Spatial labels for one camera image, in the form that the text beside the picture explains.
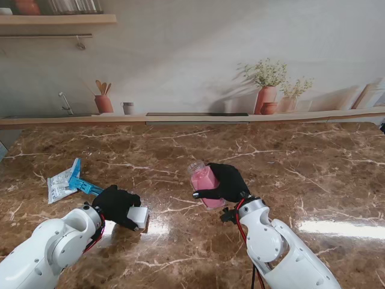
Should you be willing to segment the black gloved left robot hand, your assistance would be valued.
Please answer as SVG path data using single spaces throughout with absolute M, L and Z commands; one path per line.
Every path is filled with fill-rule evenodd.
M 113 221 L 132 231 L 139 230 L 138 225 L 127 217 L 131 207 L 140 207 L 139 195 L 118 189 L 116 185 L 110 185 L 92 202 L 94 208 L 98 208 L 105 220 Z

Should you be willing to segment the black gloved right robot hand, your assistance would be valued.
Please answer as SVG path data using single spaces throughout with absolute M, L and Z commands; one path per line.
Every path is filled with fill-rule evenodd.
M 210 190 L 195 191 L 192 195 L 194 199 L 224 199 L 238 203 L 251 195 L 243 177 L 234 166 L 218 163 L 209 163 L 208 166 L 219 181 L 219 185 Z

